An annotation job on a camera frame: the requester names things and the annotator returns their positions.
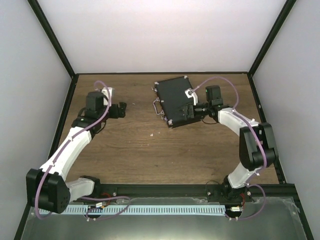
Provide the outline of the black poker set case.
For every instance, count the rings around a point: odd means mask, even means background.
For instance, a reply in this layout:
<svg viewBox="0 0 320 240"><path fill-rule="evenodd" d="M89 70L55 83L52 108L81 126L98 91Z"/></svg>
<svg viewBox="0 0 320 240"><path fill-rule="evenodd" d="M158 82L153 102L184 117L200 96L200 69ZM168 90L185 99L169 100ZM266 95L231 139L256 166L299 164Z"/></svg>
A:
<svg viewBox="0 0 320 240"><path fill-rule="evenodd" d="M158 113L164 119L169 128L177 128L199 122L198 116L189 117L188 105L194 104L193 97L187 97L185 91L192 88L188 76L180 76L161 80L154 83L156 101L161 106Z"/></svg>

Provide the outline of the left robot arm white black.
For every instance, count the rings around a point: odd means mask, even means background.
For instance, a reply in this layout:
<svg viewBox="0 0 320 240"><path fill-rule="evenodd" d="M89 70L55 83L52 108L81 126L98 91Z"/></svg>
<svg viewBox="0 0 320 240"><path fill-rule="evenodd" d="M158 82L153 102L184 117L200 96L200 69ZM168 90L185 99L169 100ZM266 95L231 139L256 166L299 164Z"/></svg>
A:
<svg viewBox="0 0 320 240"><path fill-rule="evenodd" d="M101 181L82 175L66 182L82 150L106 126L108 119L124 118L127 104L113 103L114 89L104 87L87 94L83 107L72 122L67 137L39 169L26 174L27 203L38 210L60 214L70 202L86 197L97 202L102 196Z"/></svg>

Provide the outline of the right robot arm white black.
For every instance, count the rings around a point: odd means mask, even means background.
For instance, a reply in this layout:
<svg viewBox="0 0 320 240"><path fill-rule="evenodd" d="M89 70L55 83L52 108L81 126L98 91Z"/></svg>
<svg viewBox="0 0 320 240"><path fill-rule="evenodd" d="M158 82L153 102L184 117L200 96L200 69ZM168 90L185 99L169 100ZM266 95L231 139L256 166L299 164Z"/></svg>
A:
<svg viewBox="0 0 320 240"><path fill-rule="evenodd" d="M221 89L218 85L205 88L206 102L198 102L195 90L184 91L192 104L182 108L186 120L202 120L209 116L239 137L239 164L227 175L222 183L223 198L229 202L236 200L249 186L254 175L268 168L279 159L279 152L272 126L259 123L240 114L234 106L223 103Z"/></svg>

